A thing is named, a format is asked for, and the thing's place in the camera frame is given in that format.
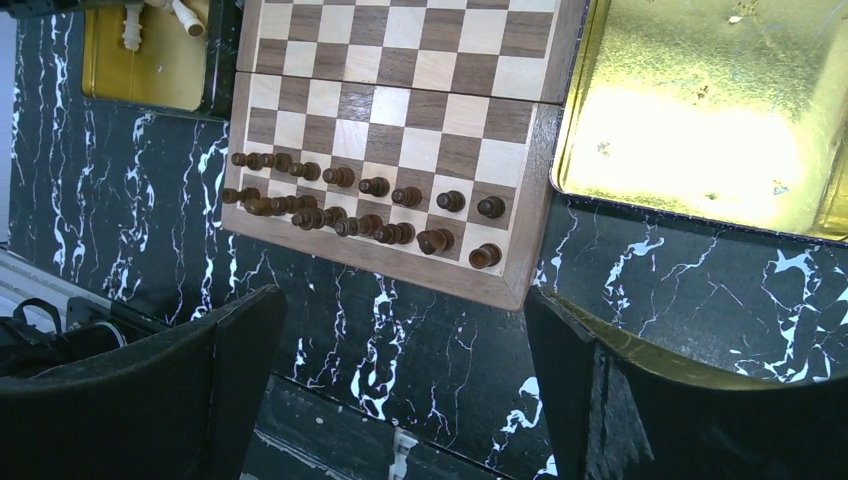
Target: light wood square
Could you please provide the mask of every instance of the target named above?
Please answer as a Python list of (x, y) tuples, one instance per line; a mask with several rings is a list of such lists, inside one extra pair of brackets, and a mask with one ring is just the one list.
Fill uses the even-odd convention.
[(382, 47), (351, 45), (347, 49), (344, 79), (348, 82), (376, 83)]
[(368, 124), (353, 120), (336, 120), (333, 155), (363, 160), (368, 144)]
[(274, 133), (274, 145), (290, 148), (303, 148), (303, 132), (306, 128), (306, 115), (293, 112), (277, 112), (277, 125)]
[(425, 90), (450, 91), (456, 53), (419, 50), (412, 86)]
[(291, 25), (291, 5), (265, 3), (259, 18), (259, 38), (287, 40)]
[(339, 82), (311, 80), (306, 113), (335, 118), (339, 114), (339, 97), (341, 96), (341, 91), (342, 84)]
[(314, 42), (292, 42), (286, 47), (286, 64), (283, 75), (294, 77), (311, 77), (315, 68), (315, 51), (318, 44)]
[(424, 30), (426, 8), (391, 7), (386, 23), (384, 47), (418, 48)]
[(451, 94), (445, 112), (445, 133), (482, 137), (486, 127), (489, 99)]
[(474, 179), (496, 185), (518, 187), (526, 160), (526, 145), (484, 138), (480, 144), (480, 158), (477, 161)]
[(506, 10), (466, 10), (459, 37), (459, 51), (499, 54), (506, 15)]
[(321, 13), (318, 41), (321, 43), (348, 43), (353, 27), (352, 5), (325, 5)]
[[(458, 212), (449, 212), (439, 208), (436, 204), (436, 198), (440, 193), (456, 190), (462, 193), (465, 197), (465, 206)], [(440, 217), (453, 218), (454, 220), (465, 221), (468, 218), (468, 208), (471, 204), (471, 193), (474, 190), (474, 182), (471, 180), (463, 180), (456, 177), (447, 177), (444, 175), (436, 175), (433, 177), (433, 189), (430, 191), (430, 207), (428, 211), (433, 215)]]
[(374, 101), (371, 104), (371, 123), (402, 127), (406, 125), (408, 107), (409, 90), (377, 87), (374, 89)]

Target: chess square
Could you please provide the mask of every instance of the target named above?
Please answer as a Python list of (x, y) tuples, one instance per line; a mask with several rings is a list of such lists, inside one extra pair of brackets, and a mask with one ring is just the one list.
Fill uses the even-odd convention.
[(444, 132), (467, 137), (482, 137), (488, 110), (488, 98), (452, 93), (448, 95)]
[(480, 143), (481, 139), (478, 137), (443, 134), (436, 173), (474, 180), (477, 158), (480, 156)]
[(277, 111), (252, 107), (247, 124), (247, 139), (251, 142), (274, 144)]
[(289, 41), (286, 46), (283, 75), (311, 77), (315, 66), (316, 47), (317, 44), (312, 42)]
[(386, 36), (386, 23), (389, 19), (388, 7), (357, 8), (353, 14), (353, 26), (350, 32), (351, 45), (383, 46)]
[(418, 50), (409, 48), (383, 48), (377, 83), (408, 87), (415, 75)]
[(372, 123), (368, 128), (365, 161), (396, 166), (400, 161), (403, 130), (403, 127)]
[(406, 126), (441, 131), (445, 124), (448, 94), (412, 90), (406, 113)]
[[(512, 218), (512, 206), (515, 204), (515, 192), (516, 189), (514, 187), (505, 187), (494, 183), (474, 182), (474, 190), (471, 192), (471, 208), (468, 211), (468, 221), (501, 230), (508, 230), (509, 222)], [(477, 212), (477, 204), (480, 203), (480, 200), (492, 196), (503, 200), (506, 207), (504, 214), (498, 218), (485, 217)]]
[(415, 62), (414, 88), (450, 91), (456, 53), (419, 50)]
[(553, 13), (509, 12), (501, 55), (545, 58), (553, 21)]
[(424, 31), (421, 34), (421, 49), (456, 52), (464, 17), (464, 10), (427, 9)]
[(333, 155), (362, 160), (368, 140), (368, 124), (352, 120), (336, 120)]
[(403, 127), (406, 124), (408, 105), (409, 90), (376, 87), (374, 89), (374, 102), (371, 104), (371, 123)]
[(525, 160), (526, 145), (483, 139), (474, 179), (478, 182), (518, 187)]
[(265, 3), (259, 16), (259, 38), (288, 40), (292, 5)]
[(314, 78), (343, 80), (348, 46), (336, 43), (318, 43), (315, 47)]
[(333, 153), (336, 135), (336, 119), (320, 115), (306, 115), (306, 126), (303, 133), (303, 154), (306, 151)]
[(417, 49), (421, 45), (425, 11), (425, 8), (390, 7), (383, 46)]
[(355, 7), (344, 5), (325, 5), (321, 14), (321, 27), (318, 41), (321, 43), (350, 43)]
[(350, 45), (345, 60), (344, 80), (348, 82), (376, 83), (380, 70), (381, 47)]
[(398, 165), (415, 170), (424, 170), (426, 172), (436, 171), (436, 160), (439, 158), (441, 138), (441, 132), (405, 128)]
[(322, 9), (321, 5), (292, 6), (289, 40), (317, 42)]
[(339, 114), (339, 97), (341, 96), (341, 89), (342, 84), (339, 82), (311, 80), (306, 113), (310, 115), (336, 117)]
[(453, 69), (451, 90), (485, 97), (491, 96), (497, 69), (497, 55), (459, 53)]
[(309, 103), (309, 79), (277, 77), (281, 80), (277, 108), (286, 112), (306, 113)]
[(500, 57), (492, 96), (539, 100), (546, 69), (547, 62), (543, 58)]
[[(468, 218), (469, 200), (471, 199), (471, 192), (473, 189), (474, 182), (472, 180), (463, 180), (461, 178), (447, 177), (444, 175), (434, 175), (433, 189), (430, 192), (430, 206), (427, 211), (432, 215), (453, 218), (454, 220), (464, 222), (465, 219)], [(465, 197), (465, 206), (458, 212), (443, 210), (436, 204), (436, 197), (438, 197), (440, 193), (449, 192), (451, 190), (456, 190), (462, 193), (462, 196)]]
[(506, 26), (506, 10), (466, 10), (459, 51), (497, 55)]
[(493, 98), (489, 101), (483, 138), (524, 144), (532, 117), (532, 103)]
[(371, 104), (374, 102), (374, 87), (355, 83), (343, 83), (339, 98), (339, 118), (368, 122), (371, 120)]
[(400, 207), (404, 209), (412, 208), (419, 212), (427, 212), (430, 208), (430, 194), (433, 190), (433, 172), (423, 170), (415, 170), (412, 168), (398, 168), (397, 183), (395, 188), (415, 187), (421, 190), (421, 203), (414, 207)]

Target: chessboard frame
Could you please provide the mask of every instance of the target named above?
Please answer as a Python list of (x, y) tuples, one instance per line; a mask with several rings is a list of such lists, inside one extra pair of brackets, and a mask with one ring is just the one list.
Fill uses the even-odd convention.
[[(230, 147), (224, 184), (239, 185), (241, 169), (230, 164), (229, 157), (241, 151), (246, 140), (251, 84), (250, 73), (238, 73), (233, 94), (233, 121), (230, 123)], [(538, 104), (532, 138), (521, 180), (516, 212), (510, 229), (510, 243), (501, 260), (501, 275), (440, 263), (424, 255), (342, 238), (324, 230), (303, 231), (280, 228), (277, 218), (250, 215), (236, 205), (223, 205), (224, 229), (262, 241), (316, 255), (355, 268), (379, 273), (422, 287), (438, 290), (490, 306), (517, 311), (524, 303), (536, 271), (544, 227), (547, 222), (552, 189), (548, 181), (550, 162), (559, 133), (562, 108)]]

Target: black marble table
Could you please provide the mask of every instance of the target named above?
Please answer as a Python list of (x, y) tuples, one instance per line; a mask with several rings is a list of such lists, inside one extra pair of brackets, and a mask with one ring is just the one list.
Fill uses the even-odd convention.
[[(279, 375), (506, 476), (555, 472), (521, 314), (221, 230), (228, 125), (87, 100), (82, 36), (81, 15), (19, 24), (15, 253), (172, 323), (275, 283)], [(842, 262), (555, 196), (536, 282), (693, 359), (812, 382), (846, 371)]]

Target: chess piece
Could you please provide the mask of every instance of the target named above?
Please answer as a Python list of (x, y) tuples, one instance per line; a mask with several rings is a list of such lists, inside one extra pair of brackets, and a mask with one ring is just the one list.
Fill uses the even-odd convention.
[(453, 233), (446, 228), (425, 230), (415, 238), (418, 240), (418, 248), (424, 255), (444, 252), (453, 247)]
[(506, 204), (500, 197), (486, 197), (477, 203), (477, 213), (488, 218), (498, 218), (506, 211)]
[(468, 254), (468, 263), (477, 270), (493, 267), (500, 261), (501, 249), (494, 243), (480, 245)]
[(374, 231), (374, 240), (380, 243), (388, 243), (389, 245), (396, 243), (406, 245), (414, 237), (415, 227), (406, 222), (398, 223), (397, 225), (389, 223)]
[(223, 203), (231, 204), (236, 202), (244, 202), (245, 200), (256, 199), (259, 200), (261, 194), (259, 190), (253, 187), (247, 187), (244, 190), (236, 190), (235, 188), (225, 188), (221, 191), (221, 201)]
[(398, 188), (392, 192), (392, 202), (404, 207), (415, 207), (421, 203), (421, 190), (417, 187)]
[(383, 177), (366, 178), (359, 181), (359, 191), (375, 197), (385, 197), (389, 193), (389, 181)]
[(347, 167), (328, 168), (324, 170), (323, 177), (328, 184), (338, 185), (342, 188), (353, 185), (353, 181), (356, 180), (356, 174)]
[(465, 196), (462, 195), (462, 192), (456, 190), (440, 193), (436, 197), (436, 205), (449, 212), (458, 212), (465, 208)]

